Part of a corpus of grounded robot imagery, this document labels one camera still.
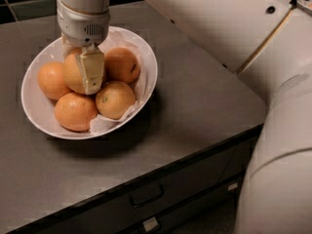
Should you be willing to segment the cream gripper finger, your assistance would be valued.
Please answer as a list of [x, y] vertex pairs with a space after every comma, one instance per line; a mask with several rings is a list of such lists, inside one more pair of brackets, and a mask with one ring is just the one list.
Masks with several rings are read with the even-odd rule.
[[77, 66], [82, 75], [86, 95], [99, 91], [104, 79], [104, 53], [96, 45], [82, 48], [76, 56]]
[[66, 58], [72, 53], [80, 53], [81, 49], [79, 47], [73, 46], [65, 36], [61, 37], [62, 41], [62, 53], [63, 57]]

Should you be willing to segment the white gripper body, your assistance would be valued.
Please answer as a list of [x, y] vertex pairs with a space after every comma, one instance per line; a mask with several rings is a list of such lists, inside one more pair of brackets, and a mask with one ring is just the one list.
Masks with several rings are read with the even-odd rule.
[[108, 0], [57, 0], [58, 25], [75, 47], [99, 45], [110, 21]]

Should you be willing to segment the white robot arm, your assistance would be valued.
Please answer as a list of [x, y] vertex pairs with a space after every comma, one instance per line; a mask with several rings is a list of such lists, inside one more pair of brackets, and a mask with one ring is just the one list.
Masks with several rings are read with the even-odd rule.
[[312, 24], [283, 0], [145, 0], [268, 106], [235, 234], [312, 234]]

